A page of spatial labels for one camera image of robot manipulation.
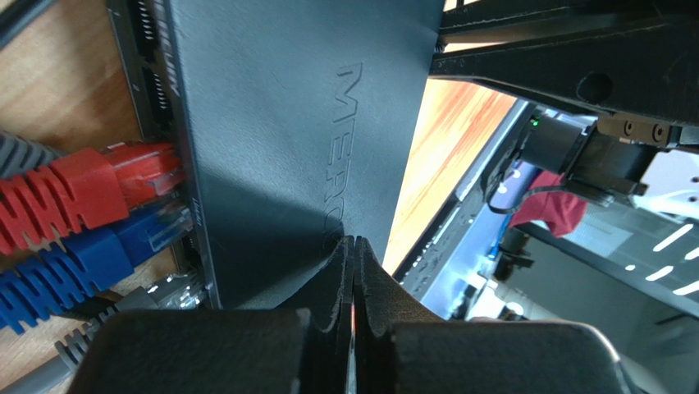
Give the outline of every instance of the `ethernet port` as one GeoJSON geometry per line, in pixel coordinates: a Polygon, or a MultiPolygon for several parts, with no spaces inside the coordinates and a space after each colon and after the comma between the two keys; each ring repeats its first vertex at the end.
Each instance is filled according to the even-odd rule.
{"type": "Polygon", "coordinates": [[[136,49],[146,62],[155,63],[155,52],[158,50],[155,19],[145,0],[130,0],[127,4],[134,29],[136,49]]]}
{"type": "Polygon", "coordinates": [[[152,70],[142,67],[148,105],[153,116],[153,121],[158,125],[161,132],[165,134],[170,131],[174,115],[170,99],[165,93],[163,82],[158,74],[152,70]]]}

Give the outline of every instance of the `wooden surface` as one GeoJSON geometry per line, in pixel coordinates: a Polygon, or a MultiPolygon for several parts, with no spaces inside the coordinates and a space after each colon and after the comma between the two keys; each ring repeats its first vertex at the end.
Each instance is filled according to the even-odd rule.
{"type": "MultiPolygon", "coordinates": [[[[0,0],[0,9],[10,0],[0,0]]],[[[513,102],[473,85],[429,81],[385,267],[393,272],[513,102]]],[[[0,53],[0,127],[65,151],[138,137],[103,0],[58,0],[0,53]]],[[[12,259],[0,259],[0,267],[12,259]]],[[[115,286],[126,293],[174,271],[163,252],[115,286]]],[[[0,331],[0,387],[54,356],[78,324],[52,318],[21,337],[0,331]]],[[[67,384],[51,390],[65,392],[67,384]]]]}

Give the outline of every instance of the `red ethernet cable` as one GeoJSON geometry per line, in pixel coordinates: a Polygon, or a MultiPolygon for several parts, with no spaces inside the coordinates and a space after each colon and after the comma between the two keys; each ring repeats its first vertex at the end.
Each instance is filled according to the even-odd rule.
{"type": "Polygon", "coordinates": [[[0,253],[128,218],[183,179],[171,144],[131,143],[83,149],[0,180],[0,253]]]}

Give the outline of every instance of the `ceiling light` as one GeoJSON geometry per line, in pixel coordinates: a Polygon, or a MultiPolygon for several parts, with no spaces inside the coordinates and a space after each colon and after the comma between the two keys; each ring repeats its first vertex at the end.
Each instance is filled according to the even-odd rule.
{"type": "Polygon", "coordinates": [[[687,253],[687,255],[684,256],[684,259],[685,260],[694,260],[697,257],[699,257],[699,248],[696,248],[695,250],[687,253]]]}
{"type": "Polygon", "coordinates": [[[690,230],[692,230],[693,227],[694,227],[693,224],[685,224],[685,225],[682,226],[679,230],[673,232],[672,234],[670,234],[670,236],[668,236],[667,238],[665,238],[661,243],[659,243],[658,245],[656,245],[656,247],[653,248],[653,251],[654,251],[654,252],[660,252],[661,250],[663,250],[663,249],[665,249],[666,247],[668,247],[668,245],[670,245],[671,243],[673,243],[673,242],[675,242],[676,240],[678,240],[680,236],[683,236],[683,235],[687,234],[690,230]]]}
{"type": "Polygon", "coordinates": [[[657,281],[658,279],[660,279],[660,278],[664,277],[665,275],[671,273],[672,270],[673,270],[673,268],[674,268],[674,267],[671,266],[671,265],[668,265],[668,266],[666,266],[666,267],[663,267],[663,268],[661,268],[660,270],[658,270],[657,273],[652,273],[651,275],[648,275],[648,276],[646,277],[646,280],[647,280],[647,281],[651,281],[651,282],[657,281]]]}
{"type": "Polygon", "coordinates": [[[678,296],[686,296],[689,293],[693,293],[694,291],[699,290],[699,281],[696,281],[690,285],[687,285],[685,287],[680,287],[679,289],[673,291],[674,294],[678,296]]]}

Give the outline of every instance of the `black metal bracket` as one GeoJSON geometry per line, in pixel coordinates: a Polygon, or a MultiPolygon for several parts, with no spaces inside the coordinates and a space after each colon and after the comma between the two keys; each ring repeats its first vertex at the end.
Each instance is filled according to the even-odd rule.
{"type": "Polygon", "coordinates": [[[483,0],[445,12],[441,42],[504,44],[437,54],[431,77],[575,114],[697,126],[697,15],[691,0],[483,0]]]}

